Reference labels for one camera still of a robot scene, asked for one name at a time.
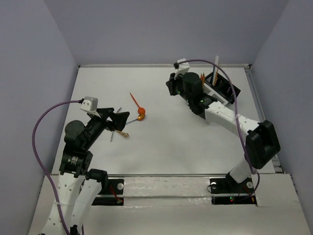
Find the gold metal knife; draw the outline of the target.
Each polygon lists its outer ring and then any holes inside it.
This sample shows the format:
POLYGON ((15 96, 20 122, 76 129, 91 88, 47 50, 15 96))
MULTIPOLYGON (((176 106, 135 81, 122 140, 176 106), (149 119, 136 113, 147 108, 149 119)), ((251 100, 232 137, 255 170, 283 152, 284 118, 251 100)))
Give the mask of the gold metal knife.
POLYGON ((205 84, 205 74, 203 73, 202 74, 202 86, 204 87, 204 84, 205 84))

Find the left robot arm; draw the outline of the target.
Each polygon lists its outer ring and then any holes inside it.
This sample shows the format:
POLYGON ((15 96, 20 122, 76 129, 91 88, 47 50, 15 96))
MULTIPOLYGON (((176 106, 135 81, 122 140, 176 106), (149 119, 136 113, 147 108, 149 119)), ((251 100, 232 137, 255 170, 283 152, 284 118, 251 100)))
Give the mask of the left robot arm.
POLYGON ((129 112, 116 113, 113 108, 100 108, 88 113, 90 120, 87 124, 79 120, 69 122, 65 127, 65 146, 57 184, 39 158, 35 135, 40 121, 36 122, 32 131, 34 155, 54 193, 54 202, 41 234, 82 235, 83 222, 90 207, 97 195, 106 190, 112 193, 117 205, 123 204, 123 199, 117 196, 109 183, 108 173, 89 168, 93 158, 89 149, 103 131, 122 131, 129 115, 129 112))

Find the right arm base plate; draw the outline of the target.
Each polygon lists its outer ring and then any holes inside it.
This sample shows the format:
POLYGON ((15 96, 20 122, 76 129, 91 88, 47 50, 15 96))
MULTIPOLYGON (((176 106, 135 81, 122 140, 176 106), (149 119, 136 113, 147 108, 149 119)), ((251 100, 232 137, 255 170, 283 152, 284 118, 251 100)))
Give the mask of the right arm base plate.
POLYGON ((257 205, 254 184, 248 177, 236 186, 226 184, 226 178, 212 178, 206 190, 213 205, 257 205))

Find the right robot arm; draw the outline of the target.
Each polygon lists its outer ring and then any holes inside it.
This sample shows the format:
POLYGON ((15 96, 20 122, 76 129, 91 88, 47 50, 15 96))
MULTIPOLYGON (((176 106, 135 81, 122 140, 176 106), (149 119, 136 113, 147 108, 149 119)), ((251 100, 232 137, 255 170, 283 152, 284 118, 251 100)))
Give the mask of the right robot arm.
POLYGON ((225 186, 229 191, 238 191, 246 178, 262 169, 281 150, 272 122, 251 120, 238 114, 237 109, 227 108, 217 98, 204 92, 196 73, 172 73, 166 86, 170 95, 180 95, 194 114, 239 137, 244 157, 225 176, 225 186))

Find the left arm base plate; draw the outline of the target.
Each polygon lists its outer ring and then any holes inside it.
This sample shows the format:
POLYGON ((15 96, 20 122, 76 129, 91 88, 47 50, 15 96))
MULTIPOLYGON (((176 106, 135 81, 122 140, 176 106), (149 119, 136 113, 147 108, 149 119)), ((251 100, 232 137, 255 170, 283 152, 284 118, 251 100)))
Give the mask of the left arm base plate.
POLYGON ((124 179, 109 178, 108 186, 102 189, 94 199, 93 206, 123 206, 124 179))

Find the gold chopstick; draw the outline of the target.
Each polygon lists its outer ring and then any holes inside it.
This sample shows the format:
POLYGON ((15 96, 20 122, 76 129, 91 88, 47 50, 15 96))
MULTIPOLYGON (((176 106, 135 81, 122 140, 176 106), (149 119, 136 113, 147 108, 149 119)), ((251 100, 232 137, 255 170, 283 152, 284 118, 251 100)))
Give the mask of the gold chopstick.
POLYGON ((218 67, 214 67, 214 72, 213 72, 213 80, 212 80, 212 85, 215 86, 217 79, 218 79, 218 72, 219 72, 219 68, 218 67))

